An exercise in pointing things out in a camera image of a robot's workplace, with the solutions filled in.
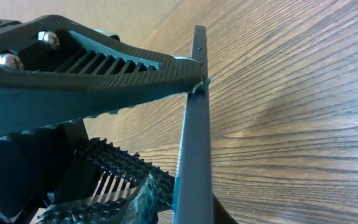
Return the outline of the Samsung Galaxy smartphone blue screen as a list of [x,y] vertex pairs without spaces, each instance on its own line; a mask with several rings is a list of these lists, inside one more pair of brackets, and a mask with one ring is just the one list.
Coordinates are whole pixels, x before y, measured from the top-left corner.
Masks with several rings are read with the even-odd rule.
[[173,195],[173,223],[213,223],[207,37],[194,29],[191,58],[201,63],[202,83],[186,95]]

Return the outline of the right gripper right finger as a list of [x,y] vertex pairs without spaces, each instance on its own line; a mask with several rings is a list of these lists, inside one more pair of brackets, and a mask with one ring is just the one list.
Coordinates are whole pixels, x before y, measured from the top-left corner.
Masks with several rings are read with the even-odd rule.
[[101,171],[92,196],[49,206],[39,223],[157,223],[160,212],[172,209],[173,176],[139,154],[93,138],[76,156]]

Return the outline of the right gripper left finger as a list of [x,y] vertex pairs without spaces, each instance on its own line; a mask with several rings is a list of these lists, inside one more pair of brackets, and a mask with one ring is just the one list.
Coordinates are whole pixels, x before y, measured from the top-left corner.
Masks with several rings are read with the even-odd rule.
[[140,49],[58,15],[0,19],[0,137],[188,93],[200,62]]

